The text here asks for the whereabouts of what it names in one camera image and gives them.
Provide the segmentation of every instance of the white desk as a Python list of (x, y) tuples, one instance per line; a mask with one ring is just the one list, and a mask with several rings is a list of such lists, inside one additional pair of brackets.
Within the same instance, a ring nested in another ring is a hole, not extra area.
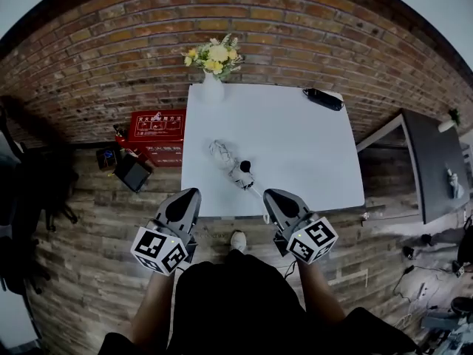
[(218, 105), (204, 104), (201, 91), (201, 84), (189, 89), (181, 182), (182, 189), (201, 191), (201, 217), (262, 214), (258, 198), (235, 187), (215, 166), (208, 145), (216, 139), (234, 157), (251, 162), (263, 189), (294, 193), (314, 211), (364, 204), (345, 108), (334, 112), (292, 87), (226, 84)]

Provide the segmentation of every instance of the flower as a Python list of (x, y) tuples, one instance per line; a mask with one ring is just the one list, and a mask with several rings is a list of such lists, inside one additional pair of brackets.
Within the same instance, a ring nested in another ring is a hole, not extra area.
[(224, 62), (228, 59), (228, 51), (222, 45), (214, 45), (208, 51), (208, 57), (213, 61)]
[(215, 68), (215, 62), (212, 61), (211, 59), (208, 59), (207, 61), (204, 62), (204, 67), (207, 70), (213, 71)]
[(237, 56), (238, 56), (238, 54), (237, 54), (237, 51), (236, 51), (236, 50), (230, 50), (230, 51), (228, 52), (228, 57), (229, 57), (230, 59), (232, 59), (232, 60), (235, 59)]
[(222, 73), (222, 68), (223, 68), (223, 64), (221, 64), (220, 62), (214, 62), (214, 74), (215, 75), (221, 74)]
[(196, 58), (197, 57), (197, 51), (195, 49), (190, 49), (188, 54), (191, 58)]

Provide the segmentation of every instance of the gray table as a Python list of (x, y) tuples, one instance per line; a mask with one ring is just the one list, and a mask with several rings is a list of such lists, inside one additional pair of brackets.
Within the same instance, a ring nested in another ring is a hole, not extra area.
[[(469, 186), (457, 131), (452, 127), (440, 133), (439, 123), (434, 118), (402, 109), (399, 116), (356, 146), (360, 152), (399, 126), (403, 128), (424, 223), (453, 212), (469, 201)], [(461, 199), (452, 198), (447, 168), (458, 175), (465, 189)]]

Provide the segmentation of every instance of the vase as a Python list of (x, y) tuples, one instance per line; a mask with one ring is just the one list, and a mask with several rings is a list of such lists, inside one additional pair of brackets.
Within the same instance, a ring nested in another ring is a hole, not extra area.
[(444, 121), (438, 126), (438, 131), (441, 133), (445, 132), (446, 130), (450, 129), (454, 125), (455, 125), (455, 121), (453, 120)]
[(225, 91), (220, 79), (216, 79), (214, 74), (204, 71), (205, 79), (203, 86), (203, 102), (206, 104), (219, 104), (223, 101)]

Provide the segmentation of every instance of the forearm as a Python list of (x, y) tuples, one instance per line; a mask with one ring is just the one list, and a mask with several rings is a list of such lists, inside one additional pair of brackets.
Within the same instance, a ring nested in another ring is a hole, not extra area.
[(132, 320), (130, 340), (146, 354), (164, 354), (169, 338), (174, 274), (153, 273), (146, 295)]
[(334, 325), (345, 317), (343, 308), (327, 284), (320, 268), (312, 263), (310, 265), (297, 261), (301, 275), (302, 290), (307, 313), (319, 320)]

